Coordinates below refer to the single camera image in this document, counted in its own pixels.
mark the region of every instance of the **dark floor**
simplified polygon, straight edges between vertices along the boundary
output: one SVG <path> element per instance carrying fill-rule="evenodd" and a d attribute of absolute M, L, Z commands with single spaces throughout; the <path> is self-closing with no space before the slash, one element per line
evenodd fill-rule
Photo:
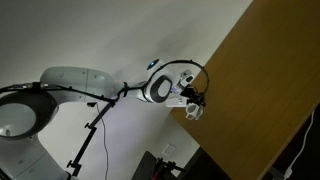
<path fill-rule="evenodd" d="M 274 167 L 284 173 L 294 157 L 301 149 L 303 136 L 311 119 L 309 118 L 291 143 L 274 163 Z M 185 167 L 186 173 L 181 173 L 179 180 L 226 180 L 230 179 L 219 166 L 200 148 Z M 320 179 L 320 106 L 316 108 L 314 124 L 309 132 L 306 147 L 292 168 L 290 180 L 319 180 Z M 272 180 L 267 174 L 264 180 Z"/>

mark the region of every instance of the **white wall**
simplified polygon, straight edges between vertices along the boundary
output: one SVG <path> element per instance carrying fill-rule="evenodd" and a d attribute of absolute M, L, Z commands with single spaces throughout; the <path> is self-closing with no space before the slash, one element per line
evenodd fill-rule
<path fill-rule="evenodd" d="M 205 64 L 251 1 L 1 1 L 0 84 L 36 81 L 51 66 L 94 68 L 135 82 L 146 79 L 147 64 L 156 58 Z M 130 179 L 146 150 L 161 156 L 167 143 L 177 150 L 165 160 L 188 162 L 198 144 L 169 112 L 164 104 L 127 98 L 104 117 L 109 180 Z M 62 105 L 40 133 L 61 166 L 75 157 L 88 134 L 83 126 L 96 114 L 86 104 Z M 98 128 L 81 161 L 81 179 L 104 178 L 102 124 Z"/>

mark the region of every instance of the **electrical outlet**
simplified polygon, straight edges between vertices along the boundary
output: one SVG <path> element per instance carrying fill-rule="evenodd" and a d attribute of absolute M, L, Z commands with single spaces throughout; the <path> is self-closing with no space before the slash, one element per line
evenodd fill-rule
<path fill-rule="evenodd" d="M 174 150 L 176 150 L 176 147 L 172 144 L 168 144 L 162 151 L 162 154 L 165 156 L 171 156 Z"/>

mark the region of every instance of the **wooden surface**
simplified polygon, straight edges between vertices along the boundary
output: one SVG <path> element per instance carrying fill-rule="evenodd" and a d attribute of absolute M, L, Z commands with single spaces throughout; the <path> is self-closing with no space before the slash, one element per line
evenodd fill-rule
<path fill-rule="evenodd" d="M 320 100 L 320 1 L 255 0 L 206 69 L 202 118 L 171 114 L 232 179 L 262 178 Z"/>

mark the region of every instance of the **white robotic arm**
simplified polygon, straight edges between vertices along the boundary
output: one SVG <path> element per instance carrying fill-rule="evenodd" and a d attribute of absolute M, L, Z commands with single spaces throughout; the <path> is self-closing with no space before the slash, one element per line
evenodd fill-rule
<path fill-rule="evenodd" d="M 0 180 L 76 179 L 57 165 L 37 138 L 62 103 L 116 103 L 120 96 L 162 103 L 175 93 L 186 96 L 184 106 L 180 103 L 175 107 L 187 106 L 187 118 L 199 118 L 204 95 L 190 91 L 194 75 L 190 70 L 176 73 L 167 64 L 161 60 L 151 62 L 148 80 L 135 84 L 117 83 L 109 74 L 97 70 L 53 67 L 42 74 L 41 83 L 0 89 L 0 93 L 17 91 L 0 98 Z M 167 103 L 169 107 L 174 106 L 172 101 Z"/>

